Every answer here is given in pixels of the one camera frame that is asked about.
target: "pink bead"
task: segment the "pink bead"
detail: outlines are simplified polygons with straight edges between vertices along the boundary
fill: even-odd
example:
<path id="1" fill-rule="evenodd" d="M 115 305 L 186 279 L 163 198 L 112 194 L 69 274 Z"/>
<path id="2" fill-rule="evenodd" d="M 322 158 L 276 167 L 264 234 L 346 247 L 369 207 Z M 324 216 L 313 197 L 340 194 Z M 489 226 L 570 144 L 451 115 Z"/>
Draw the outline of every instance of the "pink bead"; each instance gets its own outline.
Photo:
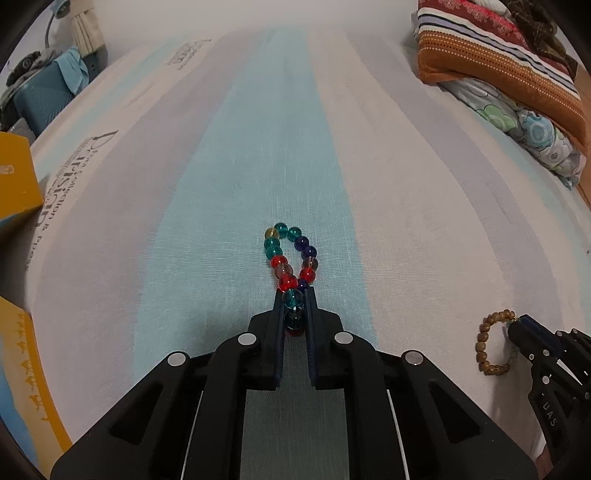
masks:
<path id="1" fill-rule="evenodd" d="M 287 291 L 290 288 L 297 288 L 297 278 L 290 273 L 286 273 L 279 278 L 278 288 L 281 291 Z"/>
<path id="2" fill-rule="evenodd" d="M 275 276 L 277 278 L 281 278 L 286 273 L 293 273 L 294 269 L 291 268 L 289 263 L 280 263 L 275 267 Z"/>

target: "white stripe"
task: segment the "white stripe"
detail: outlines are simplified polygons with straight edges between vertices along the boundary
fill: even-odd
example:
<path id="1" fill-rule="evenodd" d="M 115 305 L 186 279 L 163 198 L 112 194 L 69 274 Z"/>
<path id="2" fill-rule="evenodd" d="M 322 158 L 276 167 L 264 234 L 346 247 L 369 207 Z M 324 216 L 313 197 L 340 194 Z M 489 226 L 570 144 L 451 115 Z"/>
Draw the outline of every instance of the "white stripe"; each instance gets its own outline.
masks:
<path id="1" fill-rule="evenodd" d="M 457 15 L 449 14 L 449 13 L 443 12 L 441 10 L 437 10 L 436 8 L 423 7 L 418 11 L 419 17 L 421 15 L 425 15 L 425 14 L 434 15 L 436 17 L 442 17 L 442 18 L 445 18 L 446 20 L 462 24 L 464 27 L 474 30 L 479 35 L 484 35 L 485 37 L 488 37 L 491 40 L 495 40 L 498 43 L 504 45 L 505 47 L 517 48 L 520 52 L 524 53 L 525 55 L 532 58 L 533 60 L 540 62 L 541 64 L 544 65 L 544 67 L 548 68 L 549 70 L 554 72 L 556 75 L 559 75 L 562 79 L 564 79 L 568 83 L 573 84 L 573 80 L 567 74 L 565 74 L 564 72 L 561 72 L 557 68 L 555 68 L 552 65 L 550 65 L 549 63 L 545 62 L 540 56 L 538 56 L 533 51 L 528 50 L 527 48 L 523 48 L 519 44 L 507 42 L 506 40 L 504 40 L 501 37 L 498 37 L 494 33 L 487 32 L 486 30 L 481 29 L 480 27 L 478 27 L 477 25 L 473 24 L 472 22 L 470 22 L 469 20 L 467 20 L 465 18 L 458 17 Z"/>
<path id="2" fill-rule="evenodd" d="M 538 76 L 541 76 L 541 77 L 543 77 L 543 78 L 551 81 L 554 85 L 560 87 L 562 90 L 564 90 L 565 92 L 567 92 L 570 96 L 572 96 L 572 97 L 580 100 L 580 96 L 579 96 L 578 93 L 573 92 L 572 90 L 569 90 L 564 85 L 562 85 L 558 80 L 554 80 L 551 76 L 549 76 L 547 74 L 544 74 L 544 73 L 540 72 L 539 70 L 536 70 L 527 61 L 520 60 L 519 58 L 515 57 L 511 53 L 507 53 L 505 51 L 499 50 L 498 48 L 492 47 L 489 44 L 484 43 L 481 40 L 477 40 L 477 39 L 475 39 L 473 37 L 467 37 L 465 35 L 462 35 L 461 33 L 456 32 L 455 30 L 450 30 L 449 28 L 437 27 L 437 26 L 434 26 L 434 25 L 422 25 L 419 28 L 418 31 L 419 31 L 419 33 L 422 33 L 425 30 L 427 30 L 427 31 L 435 31 L 435 32 L 438 32 L 438 33 L 446 34 L 446 35 L 453 35 L 453 36 L 457 37 L 460 40 L 470 41 L 470 42 L 475 43 L 475 44 L 477 44 L 477 45 L 479 45 L 479 46 L 481 46 L 481 47 L 483 47 L 483 48 L 485 48 L 487 50 L 492 50 L 492 51 L 494 51 L 494 52 L 496 52 L 496 53 L 498 53 L 498 54 L 500 54 L 500 55 L 502 55 L 502 56 L 504 56 L 506 58 L 509 58 L 509 59 L 513 60 L 514 62 L 518 63 L 519 65 L 528 68 L 530 71 L 536 73 Z"/>

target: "teal towel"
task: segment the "teal towel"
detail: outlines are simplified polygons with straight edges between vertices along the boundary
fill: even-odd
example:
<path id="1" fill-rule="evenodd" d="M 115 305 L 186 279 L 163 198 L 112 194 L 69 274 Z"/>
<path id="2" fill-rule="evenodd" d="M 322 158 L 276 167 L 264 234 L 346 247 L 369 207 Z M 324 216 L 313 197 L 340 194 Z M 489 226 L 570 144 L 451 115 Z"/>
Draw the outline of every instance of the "teal towel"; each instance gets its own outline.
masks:
<path id="1" fill-rule="evenodd" d="M 78 47 L 70 47 L 54 60 L 60 68 L 61 76 L 74 95 L 78 95 L 88 85 L 88 68 L 80 57 Z"/>

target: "blue bead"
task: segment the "blue bead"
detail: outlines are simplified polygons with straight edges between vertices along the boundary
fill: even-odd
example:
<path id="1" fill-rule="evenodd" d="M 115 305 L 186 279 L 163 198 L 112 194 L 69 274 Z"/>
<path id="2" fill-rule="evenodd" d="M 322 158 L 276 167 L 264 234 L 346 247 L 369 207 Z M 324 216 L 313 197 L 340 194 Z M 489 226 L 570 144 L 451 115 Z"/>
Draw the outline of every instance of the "blue bead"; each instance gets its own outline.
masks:
<path id="1" fill-rule="evenodd" d="M 286 290 L 281 296 L 281 300 L 283 301 L 283 305 L 285 305 L 286 308 L 293 309 L 295 307 L 301 306 L 301 304 L 304 303 L 304 294 L 297 288 L 290 288 L 289 290 Z"/>
<path id="2" fill-rule="evenodd" d="M 305 236 L 299 236 L 295 239 L 294 247 L 298 252 L 301 252 L 310 244 L 310 241 Z"/>
<path id="3" fill-rule="evenodd" d="M 271 245 L 269 248 L 265 250 L 265 255 L 270 260 L 276 255 L 283 255 L 283 250 L 281 249 L 281 247 L 278 247 L 277 245 Z"/>
<path id="4" fill-rule="evenodd" d="M 287 239 L 290 242 L 295 242 L 296 241 L 296 238 L 298 238 L 299 236 L 301 236 L 301 230 L 298 227 L 296 227 L 296 226 L 291 227 L 287 231 Z"/>
<path id="5" fill-rule="evenodd" d="M 304 291 L 308 288 L 308 286 L 309 286 L 309 283 L 306 280 L 304 280 L 303 278 L 300 278 L 297 281 L 297 288 L 302 293 L 304 293 Z"/>
<path id="6" fill-rule="evenodd" d="M 274 236 L 270 236 L 269 238 L 265 238 L 265 243 L 263 244 L 263 246 L 265 247 L 265 250 L 267 248 L 269 248 L 271 245 L 275 245 L 276 247 L 280 246 L 280 242 L 279 239 L 275 238 Z"/>
<path id="7" fill-rule="evenodd" d="M 276 223 L 275 230 L 279 232 L 279 238 L 285 238 L 287 236 L 287 225 L 283 222 Z"/>
<path id="8" fill-rule="evenodd" d="M 316 249 L 315 249 L 313 246 L 311 246 L 311 245 L 308 245 L 306 248 L 304 248 L 304 249 L 301 251 L 301 257 L 302 257 L 302 258 L 306 258 L 306 257 L 315 257 L 317 254 L 318 254 L 318 252 L 317 252 L 317 251 L 316 251 Z"/>

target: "light blue stripe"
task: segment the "light blue stripe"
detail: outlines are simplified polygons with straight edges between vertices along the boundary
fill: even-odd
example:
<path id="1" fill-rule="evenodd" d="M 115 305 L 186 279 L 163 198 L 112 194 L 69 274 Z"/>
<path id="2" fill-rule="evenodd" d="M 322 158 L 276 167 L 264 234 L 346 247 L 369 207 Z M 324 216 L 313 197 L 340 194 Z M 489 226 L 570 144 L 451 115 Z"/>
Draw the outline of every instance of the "light blue stripe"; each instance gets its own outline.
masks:
<path id="1" fill-rule="evenodd" d="M 134 375 L 167 353 L 212 351 L 272 307 L 263 233 L 299 225 L 319 251 L 321 308 L 375 343 L 362 265 L 306 36 L 262 42 L 193 154 L 147 251 Z M 299 272 L 293 244 L 281 242 Z"/>
<path id="2" fill-rule="evenodd" d="M 72 124 L 70 129 L 62 134 L 59 141 L 51 151 L 43 158 L 35 162 L 35 173 L 37 179 L 51 175 L 59 168 L 72 153 L 80 142 L 85 138 L 88 130 L 97 123 L 114 105 L 117 105 L 132 89 L 146 76 L 154 71 L 168 56 L 172 55 L 180 46 L 178 38 L 171 39 L 161 47 L 157 48 L 146 58 L 134 65 L 113 88 L 104 94 L 92 106 L 88 106 Z"/>
<path id="3" fill-rule="evenodd" d="M 589 240 L 577 228 L 576 220 L 569 215 L 569 207 L 563 206 L 559 194 L 553 192 L 556 185 L 547 177 L 547 172 L 543 167 L 501 130 L 484 120 L 480 115 L 474 113 L 474 116 L 501 143 L 505 154 L 512 158 L 519 169 L 528 176 L 546 208 L 554 214 L 561 225 L 562 232 L 569 240 L 569 244 L 563 245 L 563 248 L 572 252 L 580 282 L 581 308 L 586 327 L 591 330 L 591 258 L 587 254 Z"/>

